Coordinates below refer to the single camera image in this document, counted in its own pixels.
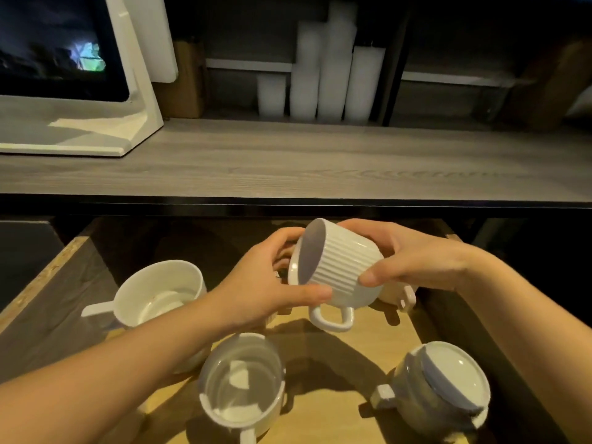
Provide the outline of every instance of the ribbed white cup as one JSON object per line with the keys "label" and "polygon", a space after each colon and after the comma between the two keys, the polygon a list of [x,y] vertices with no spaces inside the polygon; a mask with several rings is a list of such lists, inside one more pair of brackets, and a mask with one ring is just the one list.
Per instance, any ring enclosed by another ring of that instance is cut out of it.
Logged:
{"label": "ribbed white cup", "polygon": [[348,331],[353,325],[353,310],[370,305],[382,287],[366,288],[358,277],[382,254],[373,241],[322,218],[310,223],[290,260],[288,283],[319,283],[333,288],[328,303],[341,309],[342,324],[323,318],[319,306],[309,309],[310,321],[329,331]]}

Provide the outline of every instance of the monitor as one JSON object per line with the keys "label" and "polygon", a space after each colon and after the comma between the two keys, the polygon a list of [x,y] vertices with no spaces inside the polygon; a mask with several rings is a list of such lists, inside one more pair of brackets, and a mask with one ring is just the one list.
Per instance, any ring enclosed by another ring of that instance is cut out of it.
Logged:
{"label": "monitor", "polygon": [[0,0],[0,95],[126,101],[105,0]]}

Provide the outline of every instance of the teapot handle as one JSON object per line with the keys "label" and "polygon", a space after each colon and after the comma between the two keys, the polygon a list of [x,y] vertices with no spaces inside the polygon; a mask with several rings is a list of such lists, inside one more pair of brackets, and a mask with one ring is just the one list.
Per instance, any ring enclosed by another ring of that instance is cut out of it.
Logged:
{"label": "teapot handle", "polygon": [[348,331],[353,327],[353,308],[350,306],[344,306],[341,308],[341,319],[342,323],[337,324],[331,321],[327,321],[321,314],[321,306],[309,306],[308,317],[318,328],[333,332],[344,332]]}

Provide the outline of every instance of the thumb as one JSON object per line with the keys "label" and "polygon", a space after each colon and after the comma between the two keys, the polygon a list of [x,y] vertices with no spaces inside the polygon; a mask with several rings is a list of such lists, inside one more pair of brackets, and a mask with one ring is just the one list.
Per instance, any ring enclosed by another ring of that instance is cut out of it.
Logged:
{"label": "thumb", "polygon": [[332,294],[327,285],[282,285],[282,307],[318,306],[330,301]]}
{"label": "thumb", "polygon": [[361,285],[372,288],[374,286],[383,285],[384,283],[403,275],[403,270],[401,255],[395,254],[388,259],[382,259],[381,261],[374,263],[374,265],[366,269],[366,271],[359,276],[358,281]]}

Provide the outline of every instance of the white monitor stand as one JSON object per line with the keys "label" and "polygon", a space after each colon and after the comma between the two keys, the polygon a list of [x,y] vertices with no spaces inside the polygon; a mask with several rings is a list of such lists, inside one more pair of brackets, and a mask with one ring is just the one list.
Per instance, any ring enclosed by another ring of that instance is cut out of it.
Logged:
{"label": "white monitor stand", "polygon": [[0,153],[123,156],[163,125],[123,0],[106,0],[129,88],[126,102],[0,95]]}

